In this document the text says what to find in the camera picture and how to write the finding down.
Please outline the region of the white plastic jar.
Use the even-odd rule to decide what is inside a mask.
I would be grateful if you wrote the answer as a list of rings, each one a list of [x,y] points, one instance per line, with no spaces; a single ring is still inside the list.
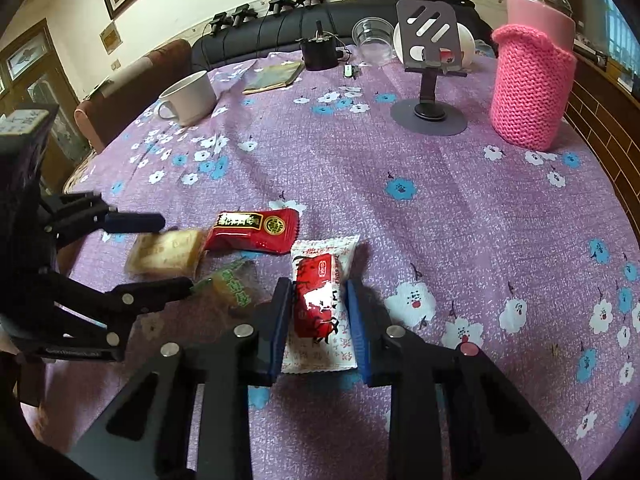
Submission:
[[[473,58],[475,55],[475,41],[469,29],[465,27],[462,23],[458,23],[457,28],[458,28],[460,48],[461,48],[461,54],[462,54],[462,67],[466,70],[471,66],[473,62]],[[395,53],[399,58],[399,61],[404,62],[404,57],[402,56],[400,26],[398,24],[396,24],[394,28],[393,46],[394,46]]]

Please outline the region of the clear plastic container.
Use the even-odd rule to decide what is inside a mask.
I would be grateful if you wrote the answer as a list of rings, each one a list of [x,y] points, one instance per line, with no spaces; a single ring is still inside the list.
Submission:
[[[384,18],[367,16],[352,26],[352,41],[364,62],[383,66],[396,58],[393,45],[394,26]]]

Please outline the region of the white red snack packet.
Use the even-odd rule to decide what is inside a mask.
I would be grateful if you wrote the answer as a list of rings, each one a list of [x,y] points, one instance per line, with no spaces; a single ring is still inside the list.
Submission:
[[[342,372],[357,367],[343,285],[358,235],[298,240],[292,246],[294,304],[282,372]]]

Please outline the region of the wooden glass door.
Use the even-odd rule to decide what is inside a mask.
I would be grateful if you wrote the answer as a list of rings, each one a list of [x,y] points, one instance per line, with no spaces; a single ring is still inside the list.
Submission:
[[[1,49],[1,113],[8,116],[17,107],[32,104],[58,106],[41,176],[41,186],[57,193],[89,155],[91,146],[75,124],[79,101],[46,21],[38,22]]]

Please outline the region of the yellow biscuit packet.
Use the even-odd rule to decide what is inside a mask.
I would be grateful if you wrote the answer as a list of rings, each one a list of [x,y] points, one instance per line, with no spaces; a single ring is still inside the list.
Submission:
[[[125,271],[130,275],[193,278],[204,243],[201,230],[140,234],[130,249]]]

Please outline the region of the purple floral tablecloth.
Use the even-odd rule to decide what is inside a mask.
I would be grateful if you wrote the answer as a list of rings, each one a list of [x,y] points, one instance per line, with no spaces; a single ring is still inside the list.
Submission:
[[[596,156],[566,122],[547,153],[500,139],[488,117],[496,61],[484,56],[466,78],[439,81],[469,121],[450,138],[395,124],[393,104],[420,79],[398,64],[367,67],[354,84],[327,70],[243,96],[250,76],[294,58],[215,70],[219,104],[195,127],[149,107],[74,191],[205,233],[225,210],[298,212],[294,255],[206,252],[198,275],[254,260],[242,270],[270,296],[296,249],[337,249],[393,321],[429,344],[477,344],[591,476],[639,408],[639,245]],[[329,314],[321,292],[299,328],[314,321],[322,339],[292,330],[283,364],[294,374],[248,389],[256,479],[385,477],[390,389],[350,370],[347,313]],[[43,401],[25,413],[37,438],[66,452],[161,344],[228,330],[236,320],[212,296],[138,318],[123,363],[48,365]]]

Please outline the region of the white ceramic mug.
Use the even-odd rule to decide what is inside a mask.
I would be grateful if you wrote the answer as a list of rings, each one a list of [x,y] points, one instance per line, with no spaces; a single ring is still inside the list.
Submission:
[[[181,127],[193,126],[217,104],[217,96],[206,70],[200,70],[172,84],[158,97],[155,114],[174,120]]]

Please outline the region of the small wall plaque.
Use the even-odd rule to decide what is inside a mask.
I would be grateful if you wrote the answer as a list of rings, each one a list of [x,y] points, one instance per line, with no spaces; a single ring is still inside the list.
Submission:
[[[112,54],[122,44],[122,38],[114,22],[100,32],[100,39],[107,54]]]

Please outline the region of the green booklet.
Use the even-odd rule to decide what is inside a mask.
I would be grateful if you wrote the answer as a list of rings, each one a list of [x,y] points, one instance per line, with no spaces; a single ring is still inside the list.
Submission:
[[[247,96],[290,86],[305,67],[303,62],[283,62],[280,65],[264,67],[247,81],[243,93]]]

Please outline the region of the grey phone stand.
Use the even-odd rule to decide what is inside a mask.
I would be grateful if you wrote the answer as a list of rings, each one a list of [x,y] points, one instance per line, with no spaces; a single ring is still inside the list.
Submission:
[[[424,136],[456,136],[468,126],[457,107],[436,99],[439,77],[463,77],[458,21],[450,4],[431,0],[399,0],[396,4],[402,65],[421,76],[416,99],[396,102],[394,122]]]

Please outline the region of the wooden cabinet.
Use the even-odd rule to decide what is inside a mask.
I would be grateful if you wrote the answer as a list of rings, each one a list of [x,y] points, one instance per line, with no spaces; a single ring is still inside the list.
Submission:
[[[564,117],[596,155],[634,231],[639,229],[639,101],[618,81],[623,67],[577,47]]]

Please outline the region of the pink knitted bottle cover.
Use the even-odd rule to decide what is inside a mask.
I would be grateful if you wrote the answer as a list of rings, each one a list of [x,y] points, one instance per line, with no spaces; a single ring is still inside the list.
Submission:
[[[490,122],[506,142],[545,151],[574,81],[575,22],[540,0],[506,0],[506,10],[508,22],[491,35],[498,58]]]

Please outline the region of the red rectangular snack packet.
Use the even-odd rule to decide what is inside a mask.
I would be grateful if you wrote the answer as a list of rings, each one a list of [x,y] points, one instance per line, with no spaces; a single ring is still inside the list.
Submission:
[[[246,250],[287,254],[297,240],[299,213],[284,208],[265,211],[221,211],[210,228],[206,252]]]

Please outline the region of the black small cup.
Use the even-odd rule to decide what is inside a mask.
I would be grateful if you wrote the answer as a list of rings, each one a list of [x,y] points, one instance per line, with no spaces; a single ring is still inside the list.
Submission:
[[[338,46],[337,36],[333,32],[326,32],[322,21],[316,21],[314,34],[299,40],[299,45],[308,72],[330,70],[345,59],[345,51]]]

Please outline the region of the green candy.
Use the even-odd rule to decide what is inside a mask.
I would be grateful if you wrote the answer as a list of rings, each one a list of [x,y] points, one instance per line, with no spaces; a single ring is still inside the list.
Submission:
[[[192,290],[195,296],[216,308],[244,313],[258,299],[254,263],[245,258],[235,259],[199,280]]]

